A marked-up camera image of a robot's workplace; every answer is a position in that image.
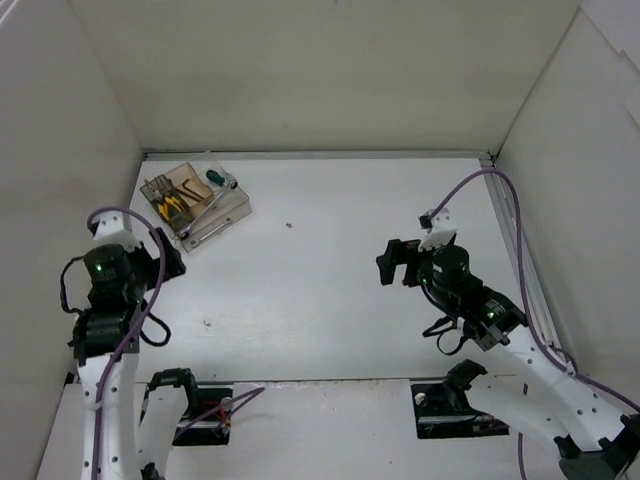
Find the large silver ratchet wrench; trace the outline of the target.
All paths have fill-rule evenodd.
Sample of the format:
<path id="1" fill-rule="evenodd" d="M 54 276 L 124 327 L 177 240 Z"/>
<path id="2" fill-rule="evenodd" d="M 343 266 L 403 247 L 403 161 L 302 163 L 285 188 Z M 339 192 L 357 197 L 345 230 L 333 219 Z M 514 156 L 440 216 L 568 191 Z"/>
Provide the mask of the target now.
<path id="1" fill-rule="evenodd" d="M 178 238 L 180 240 L 186 240 L 194 230 L 196 224 L 206 216 L 211 210 L 216 208 L 223 198 L 238 187 L 238 181 L 235 177 L 230 177 L 225 181 L 225 184 L 215 194 L 215 198 L 189 223 L 187 227 L 180 231 Z"/>

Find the yellow black pliers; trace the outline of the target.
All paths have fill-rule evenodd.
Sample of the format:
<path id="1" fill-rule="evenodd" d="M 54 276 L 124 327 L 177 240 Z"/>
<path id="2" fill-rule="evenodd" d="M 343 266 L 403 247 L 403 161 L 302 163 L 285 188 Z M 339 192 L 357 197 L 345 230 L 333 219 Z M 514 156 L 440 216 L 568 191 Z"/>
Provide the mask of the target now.
<path id="1" fill-rule="evenodd" d="M 170 205 L 166 202 L 165 196 L 149 180 L 144 180 L 145 197 L 154 206 L 158 215 L 166 222 L 171 219 Z"/>
<path id="2" fill-rule="evenodd" d="M 166 202 L 170 205 L 171 219 L 181 214 L 184 211 L 181 200 L 174 194 L 168 179 L 164 175 L 158 176 L 156 178 L 156 185 L 165 196 Z"/>

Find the short brown hex key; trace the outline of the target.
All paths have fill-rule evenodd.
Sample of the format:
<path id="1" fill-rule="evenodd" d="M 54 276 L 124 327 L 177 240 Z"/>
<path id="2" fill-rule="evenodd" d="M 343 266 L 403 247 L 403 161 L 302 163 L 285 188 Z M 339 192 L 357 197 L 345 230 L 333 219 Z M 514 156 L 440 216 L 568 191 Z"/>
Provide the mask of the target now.
<path id="1" fill-rule="evenodd" d="M 189 182 L 190 182 L 190 178 L 185 179 L 182 183 L 181 183 L 181 189 L 190 189 L 194 192 L 197 192 L 195 190 L 193 190 L 190 186 L 189 186 Z"/>

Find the green stubby screwdriver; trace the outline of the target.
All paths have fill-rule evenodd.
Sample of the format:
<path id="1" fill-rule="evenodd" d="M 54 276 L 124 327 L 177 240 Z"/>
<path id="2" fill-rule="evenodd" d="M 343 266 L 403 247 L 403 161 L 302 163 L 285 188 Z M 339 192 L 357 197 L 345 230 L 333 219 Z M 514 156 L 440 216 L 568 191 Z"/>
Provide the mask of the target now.
<path id="1" fill-rule="evenodd" d="M 219 187 L 224 186 L 226 183 L 226 178 L 215 170 L 212 170 L 212 169 L 207 170 L 205 172 L 205 176 L 209 182 Z"/>

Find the small silver ratchet wrench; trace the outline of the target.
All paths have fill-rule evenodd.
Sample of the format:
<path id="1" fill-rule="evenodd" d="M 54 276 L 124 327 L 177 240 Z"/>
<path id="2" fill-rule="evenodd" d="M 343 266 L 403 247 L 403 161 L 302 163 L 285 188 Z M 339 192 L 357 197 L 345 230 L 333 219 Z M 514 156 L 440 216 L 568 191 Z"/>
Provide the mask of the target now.
<path id="1" fill-rule="evenodd" d="M 197 245 L 204 243 L 205 241 L 209 240 L 210 238 L 222 233 L 225 229 L 227 229 L 229 226 L 231 226 L 233 224 L 233 220 L 231 218 L 226 218 L 220 225 L 216 226 L 215 228 L 211 229 L 210 231 L 195 237 L 193 236 L 190 240 L 189 240 L 189 244 L 195 248 Z"/>

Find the long brown hex key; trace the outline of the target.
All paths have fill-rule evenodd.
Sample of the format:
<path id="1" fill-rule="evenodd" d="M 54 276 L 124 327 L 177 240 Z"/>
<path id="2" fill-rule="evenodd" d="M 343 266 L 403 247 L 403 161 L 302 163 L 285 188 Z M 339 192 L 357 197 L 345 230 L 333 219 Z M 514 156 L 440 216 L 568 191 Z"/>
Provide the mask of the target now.
<path id="1" fill-rule="evenodd" d="M 205 197 L 203 197 L 202 195 L 200 195 L 197 192 L 194 192 L 190 189 L 181 189 L 180 192 L 186 196 L 187 198 L 195 201 L 195 202 L 201 202 L 203 200 L 205 200 Z"/>

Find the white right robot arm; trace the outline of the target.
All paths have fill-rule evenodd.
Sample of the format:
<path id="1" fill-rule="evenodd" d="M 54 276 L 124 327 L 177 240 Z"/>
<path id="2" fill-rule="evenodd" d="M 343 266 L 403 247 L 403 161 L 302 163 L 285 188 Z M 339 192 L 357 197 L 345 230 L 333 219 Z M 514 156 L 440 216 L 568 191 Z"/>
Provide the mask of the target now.
<path id="1" fill-rule="evenodd" d="M 405 266 L 405 286 L 420 288 L 464 341 L 523 380 L 515 391 L 465 359 L 442 380 L 449 409 L 472 408 L 497 418 L 554 453 L 568 479 L 620 479 L 638 460 L 639 417 L 623 413 L 599 388 L 549 359 L 524 312 L 471 273 L 466 249 L 454 243 L 424 249 L 418 240 L 393 239 L 376 264 L 384 285 Z"/>

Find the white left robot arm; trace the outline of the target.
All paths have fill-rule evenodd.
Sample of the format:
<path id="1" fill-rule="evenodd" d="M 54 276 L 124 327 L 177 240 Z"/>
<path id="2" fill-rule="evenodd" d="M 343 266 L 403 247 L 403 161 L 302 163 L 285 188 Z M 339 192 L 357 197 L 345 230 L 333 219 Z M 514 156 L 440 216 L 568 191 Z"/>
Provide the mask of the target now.
<path id="1" fill-rule="evenodd" d="M 188 368 L 157 372 L 147 384 L 141 416 L 134 408 L 140 343 L 137 322 L 150 318 L 144 295 L 158 281 L 185 274 L 180 253 L 161 229 L 158 258 L 134 237 L 98 246 L 80 260 L 90 278 L 89 308 L 81 310 L 69 343 L 84 393 L 81 476 L 84 479 L 163 479 L 181 420 L 199 409 Z"/>

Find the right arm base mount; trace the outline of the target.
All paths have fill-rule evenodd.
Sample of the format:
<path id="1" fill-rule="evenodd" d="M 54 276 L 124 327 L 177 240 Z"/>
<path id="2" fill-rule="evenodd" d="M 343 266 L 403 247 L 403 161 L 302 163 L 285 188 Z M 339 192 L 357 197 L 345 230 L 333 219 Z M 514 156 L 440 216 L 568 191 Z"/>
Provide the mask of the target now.
<path id="1" fill-rule="evenodd" d="M 484 367 L 464 360 L 443 379 L 412 383 L 411 397 L 419 440 L 449 440 L 508 436 L 509 426 L 472 407 L 466 393 L 471 381 L 486 374 Z"/>

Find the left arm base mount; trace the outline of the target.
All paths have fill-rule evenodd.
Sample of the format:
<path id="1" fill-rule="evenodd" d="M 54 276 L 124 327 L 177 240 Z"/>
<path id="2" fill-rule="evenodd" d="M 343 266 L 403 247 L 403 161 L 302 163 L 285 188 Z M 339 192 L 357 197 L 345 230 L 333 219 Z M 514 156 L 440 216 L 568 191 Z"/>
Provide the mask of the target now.
<path id="1" fill-rule="evenodd" d="M 173 446 L 226 446 L 232 397 L 230 385 L 199 384 L 189 368 L 162 370 L 146 386 L 139 425 L 152 415 L 171 426 Z"/>

